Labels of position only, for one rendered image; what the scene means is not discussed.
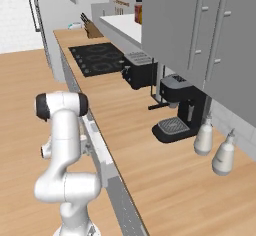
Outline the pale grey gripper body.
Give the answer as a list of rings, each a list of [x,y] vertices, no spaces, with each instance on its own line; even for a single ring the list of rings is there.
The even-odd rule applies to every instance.
[[[87,134],[87,131],[84,125],[80,123],[79,127],[80,127],[81,153],[84,155],[90,156],[93,151],[91,140]]]

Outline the white drawer front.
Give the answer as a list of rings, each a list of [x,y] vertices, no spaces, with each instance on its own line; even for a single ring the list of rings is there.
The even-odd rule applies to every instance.
[[[108,180],[118,175],[117,169],[92,113],[88,112],[82,119],[85,133],[89,138],[89,150],[98,175],[101,178],[102,186],[107,188]]]

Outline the white dining counter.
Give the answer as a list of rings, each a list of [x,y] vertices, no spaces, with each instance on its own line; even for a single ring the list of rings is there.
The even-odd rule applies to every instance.
[[[100,32],[125,52],[141,49],[142,26],[134,21],[134,15],[126,8],[122,15],[117,15],[113,3],[93,4],[92,20]]]

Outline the grey base cupboard run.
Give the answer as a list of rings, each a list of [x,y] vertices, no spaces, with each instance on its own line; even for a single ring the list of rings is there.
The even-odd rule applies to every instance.
[[[105,189],[114,209],[122,235],[148,236],[119,172],[116,177],[108,180],[108,187]]]

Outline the black hob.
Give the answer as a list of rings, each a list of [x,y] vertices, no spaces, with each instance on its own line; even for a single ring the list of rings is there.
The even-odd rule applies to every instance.
[[[70,47],[73,58],[85,77],[122,70],[124,54],[112,43]]]

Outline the black toaster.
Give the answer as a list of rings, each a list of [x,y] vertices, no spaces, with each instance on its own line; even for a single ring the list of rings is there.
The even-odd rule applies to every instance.
[[[123,56],[122,77],[134,90],[151,86],[151,60],[143,51],[126,53]]]

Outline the black coffee machine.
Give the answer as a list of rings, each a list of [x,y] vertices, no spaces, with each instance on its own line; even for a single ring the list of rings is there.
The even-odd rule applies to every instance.
[[[195,136],[202,123],[207,95],[178,74],[160,81],[160,95],[169,104],[177,103],[178,113],[154,125],[153,135],[162,143]]]

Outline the wooden knife block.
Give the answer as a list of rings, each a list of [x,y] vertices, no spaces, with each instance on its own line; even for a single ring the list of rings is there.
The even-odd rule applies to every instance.
[[[94,25],[94,23],[87,18],[87,16],[82,13],[80,15],[81,20],[84,23],[84,29],[87,33],[87,37],[89,39],[92,38],[101,38],[103,37],[103,34],[99,31],[99,29]]]

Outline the white spray bottle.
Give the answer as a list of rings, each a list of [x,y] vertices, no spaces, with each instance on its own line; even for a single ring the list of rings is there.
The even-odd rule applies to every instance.
[[[213,126],[212,116],[208,114],[205,122],[201,125],[194,141],[194,151],[201,156],[207,156],[212,149]]]
[[[225,141],[219,146],[213,160],[212,170],[219,176],[228,175],[234,164],[234,129],[232,129]]]

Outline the red jar with black lid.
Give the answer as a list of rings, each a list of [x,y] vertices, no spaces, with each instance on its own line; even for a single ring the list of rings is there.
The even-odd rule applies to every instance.
[[[134,20],[138,24],[142,24],[142,0],[136,0],[134,4]]]

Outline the grey wall cupboard door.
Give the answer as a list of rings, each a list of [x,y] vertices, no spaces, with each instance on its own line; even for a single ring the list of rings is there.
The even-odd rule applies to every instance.
[[[256,127],[256,0],[227,0],[217,58],[205,92]]]
[[[142,48],[159,63],[188,80],[199,89],[204,87],[207,62],[213,37],[219,0],[204,0],[209,7],[200,21],[193,68],[188,58],[196,0],[143,0]]]

